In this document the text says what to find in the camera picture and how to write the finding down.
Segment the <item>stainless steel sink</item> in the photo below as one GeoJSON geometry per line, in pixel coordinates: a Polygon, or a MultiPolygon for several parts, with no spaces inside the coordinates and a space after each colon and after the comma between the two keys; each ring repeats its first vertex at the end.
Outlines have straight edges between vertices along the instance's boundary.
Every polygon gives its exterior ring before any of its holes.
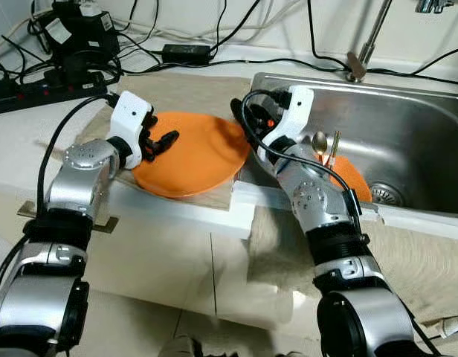
{"type": "MultiPolygon", "coordinates": [[[[335,156],[348,158],[368,185],[394,187],[402,210],[458,218],[458,95],[399,86],[256,74],[252,89],[314,89],[301,141],[339,134],[335,156]]],[[[389,207],[372,202],[376,207],[389,207]]]]}

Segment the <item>orange bowl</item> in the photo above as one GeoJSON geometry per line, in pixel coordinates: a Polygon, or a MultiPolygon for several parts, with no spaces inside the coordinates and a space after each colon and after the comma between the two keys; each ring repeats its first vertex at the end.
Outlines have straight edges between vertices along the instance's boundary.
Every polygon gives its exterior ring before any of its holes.
{"type": "Polygon", "coordinates": [[[361,171],[351,160],[335,156],[332,160],[331,169],[355,191],[359,201],[362,203],[372,203],[370,186],[362,176],[361,171]]]}

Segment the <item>metal spoon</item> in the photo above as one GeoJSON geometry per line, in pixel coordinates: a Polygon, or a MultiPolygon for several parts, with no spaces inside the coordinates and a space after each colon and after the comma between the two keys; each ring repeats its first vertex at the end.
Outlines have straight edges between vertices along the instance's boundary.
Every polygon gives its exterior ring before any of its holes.
{"type": "Polygon", "coordinates": [[[315,157],[317,157],[321,164],[327,166],[328,138],[326,133],[321,131],[315,132],[312,135],[311,144],[315,153],[315,157]]]}

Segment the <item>steel sink drain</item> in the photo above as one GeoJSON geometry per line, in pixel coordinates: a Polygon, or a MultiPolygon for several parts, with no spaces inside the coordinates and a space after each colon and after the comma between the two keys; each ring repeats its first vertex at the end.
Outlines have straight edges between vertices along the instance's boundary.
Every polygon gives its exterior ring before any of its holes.
{"type": "Polygon", "coordinates": [[[388,184],[382,183],[382,181],[376,181],[371,184],[370,193],[372,195],[372,201],[376,204],[381,205],[403,205],[404,197],[394,187],[388,184]]]}

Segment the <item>grey robot foot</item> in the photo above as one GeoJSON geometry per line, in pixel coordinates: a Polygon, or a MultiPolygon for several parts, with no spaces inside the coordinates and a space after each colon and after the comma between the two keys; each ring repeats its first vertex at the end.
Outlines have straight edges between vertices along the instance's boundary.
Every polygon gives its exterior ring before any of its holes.
{"type": "Polygon", "coordinates": [[[188,335],[178,335],[165,343],[157,357],[204,357],[201,343],[188,335]]]}

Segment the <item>black power adapter brick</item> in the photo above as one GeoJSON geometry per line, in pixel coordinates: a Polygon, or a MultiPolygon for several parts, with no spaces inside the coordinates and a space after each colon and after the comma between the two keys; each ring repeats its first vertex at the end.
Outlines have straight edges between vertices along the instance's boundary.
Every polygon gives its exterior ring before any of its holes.
{"type": "Polygon", "coordinates": [[[160,51],[161,61],[177,64],[204,65],[212,60],[209,45],[166,44],[160,51]]]}

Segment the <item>black power strip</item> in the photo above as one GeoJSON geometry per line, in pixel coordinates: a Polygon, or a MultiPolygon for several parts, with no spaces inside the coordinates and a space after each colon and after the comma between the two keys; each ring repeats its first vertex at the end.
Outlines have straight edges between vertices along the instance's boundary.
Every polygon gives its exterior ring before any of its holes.
{"type": "Polygon", "coordinates": [[[89,74],[82,83],[52,85],[46,79],[19,84],[13,79],[0,80],[0,115],[62,103],[107,92],[107,80],[102,74],[89,74]]]}

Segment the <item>black charger box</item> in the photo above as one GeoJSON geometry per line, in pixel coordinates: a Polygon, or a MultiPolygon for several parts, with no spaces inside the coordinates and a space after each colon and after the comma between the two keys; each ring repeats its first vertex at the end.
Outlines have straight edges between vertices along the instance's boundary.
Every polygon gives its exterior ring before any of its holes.
{"type": "Polygon", "coordinates": [[[120,52],[112,16],[96,0],[53,0],[43,19],[43,35],[58,62],[67,57],[108,62],[120,52]]]}

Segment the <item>beige cloth mat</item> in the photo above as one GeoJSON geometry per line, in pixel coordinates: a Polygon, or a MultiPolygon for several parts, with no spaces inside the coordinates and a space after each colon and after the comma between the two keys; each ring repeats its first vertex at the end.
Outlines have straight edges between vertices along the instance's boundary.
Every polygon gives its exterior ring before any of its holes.
{"type": "MultiPolygon", "coordinates": [[[[154,106],[155,114],[162,112],[192,112],[199,115],[214,115],[225,121],[232,120],[229,102],[234,97],[244,95],[251,85],[251,79],[230,76],[202,76],[192,74],[148,74],[124,76],[120,84],[113,85],[112,91],[133,91],[138,97],[154,106]]],[[[96,138],[104,138],[108,133],[112,109],[101,109],[87,122],[74,143],[82,144],[96,138]]],[[[186,198],[170,199],[155,195],[138,186],[131,173],[121,173],[117,183],[134,188],[138,193],[165,199],[172,203],[196,205],[212,210],[229,211],[233,191],[233,174],[219,186],[186,198]]]]}

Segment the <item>chrome wall tap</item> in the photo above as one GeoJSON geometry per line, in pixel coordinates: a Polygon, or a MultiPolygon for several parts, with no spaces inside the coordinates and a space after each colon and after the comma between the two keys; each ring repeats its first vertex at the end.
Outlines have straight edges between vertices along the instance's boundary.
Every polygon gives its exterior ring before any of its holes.
{"type": "Polygon", "coordinates": [[[416,13],[440,14],[446,7],[452,7],[456,0],[416,0],[416,13]]]}

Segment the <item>steel sink faucet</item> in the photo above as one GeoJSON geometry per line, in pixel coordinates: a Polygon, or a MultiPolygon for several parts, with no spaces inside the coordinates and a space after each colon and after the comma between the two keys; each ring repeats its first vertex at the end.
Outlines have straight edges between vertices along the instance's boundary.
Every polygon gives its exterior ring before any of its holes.
{"type": "Polygon", "coordinates": [[[375,50],[376,38],[381,33],[381,28],[385,22],[387,14],[390,11],[393,0],[383,0],[381,9],[376,15],[374,24],[370,30],[370,34],[361,46],[358,52],[348,52],[347,54],[347,68],[348,74],[346,74],[346,80],[352,83],[358,83],[365,78],[367,74],[367,66],[372,57],[372,53],[375,50]]]}

